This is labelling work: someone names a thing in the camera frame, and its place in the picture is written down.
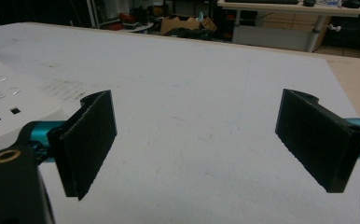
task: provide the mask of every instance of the brass ring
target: brass ring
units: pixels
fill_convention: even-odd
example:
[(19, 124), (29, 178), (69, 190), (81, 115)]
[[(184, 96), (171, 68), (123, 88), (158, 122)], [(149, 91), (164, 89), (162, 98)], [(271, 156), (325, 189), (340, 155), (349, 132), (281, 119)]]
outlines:
[(20, 156), (21, 152), (17, 149), (9, 149), (0, 152), (0, 163), (12, 161)]

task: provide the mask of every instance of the white tabletop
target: white tabletop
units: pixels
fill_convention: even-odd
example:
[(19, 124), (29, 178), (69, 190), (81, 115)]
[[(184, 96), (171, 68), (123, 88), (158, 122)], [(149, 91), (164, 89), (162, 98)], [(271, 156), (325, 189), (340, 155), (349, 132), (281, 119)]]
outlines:
[(254, 11), (276, 11), (288, 13), (317, 14), (327, 16), (357, 17), (360, 15), (360, 8), (347, 7), (328, 7), (314, 5), (314, 7), (304, 7), (303, 2), (298, 5), (284, 4), (254, 4), (254, 3), (230, 3), (225, 0), (219, 0), (217, 5), (228, 9), (254, 10)]
[(113, 92), (118, 137), (83, 201), (40, 166), (57, 223), (360, 223), (360, 161), (327, 194), (274, 133), (283, 88), (356, 116), (323, 59), (18, 23), (0, 26), (0, 61), (68, 115)]

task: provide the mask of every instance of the white desk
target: white desk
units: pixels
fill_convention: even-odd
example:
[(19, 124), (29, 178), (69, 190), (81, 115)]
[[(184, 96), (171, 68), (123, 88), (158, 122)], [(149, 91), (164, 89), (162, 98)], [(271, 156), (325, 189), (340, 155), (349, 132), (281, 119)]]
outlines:
[(357, 102), (360, 60), (18, 23), (0, 61), (69, 115), (113, 92), (118, 137), (83, 201), (40, 166), (57, 223), (360, 223), (360, 161), (327, 194), (274, 133), (283, 88), (355, 116), (331, 69)]
[[(272, 48), (291, 48), (312, 52), (323, 27), (326, 16), (357, 17), (360, 15), (360, 8), (346, 7), (326, 7), (314, 5), (314, 7), (304, 7), (302, 2), (298, 5), (279, 5), (279, 4), (246, 4), (228, 3), (219, 0), (218, 6), (225, 9), (236, 10), (235, 27), (232, 42), (248, 45), (265, 46)], [(267, 27), (245, 27), (240, 26), (241, 11), (270, 11), (283, 13), (299, 13), (319, 15), (310, 32), (296, 30), (282, 30)]]

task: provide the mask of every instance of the computer mouse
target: computer mouse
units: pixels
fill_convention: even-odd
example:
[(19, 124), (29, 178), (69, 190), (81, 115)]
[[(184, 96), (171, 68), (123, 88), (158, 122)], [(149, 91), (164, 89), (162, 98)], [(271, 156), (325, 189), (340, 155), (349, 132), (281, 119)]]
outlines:
[(360, 1), (359, 0), (347, 0), (342, 2), (343, 7), (348, 8), (360, 8)]
[(316, 3), (315, 0), (304, 0), (303, 6), (304, 7), (314, 7), (315, 3)]

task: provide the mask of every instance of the black keyboard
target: black keyboard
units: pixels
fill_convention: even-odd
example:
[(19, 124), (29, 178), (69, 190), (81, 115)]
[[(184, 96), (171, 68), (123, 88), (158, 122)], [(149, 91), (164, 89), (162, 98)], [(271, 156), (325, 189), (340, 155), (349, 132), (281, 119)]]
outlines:
[(285, 4), (297, 5), (298, 0), (226, 0), (233, 3)]

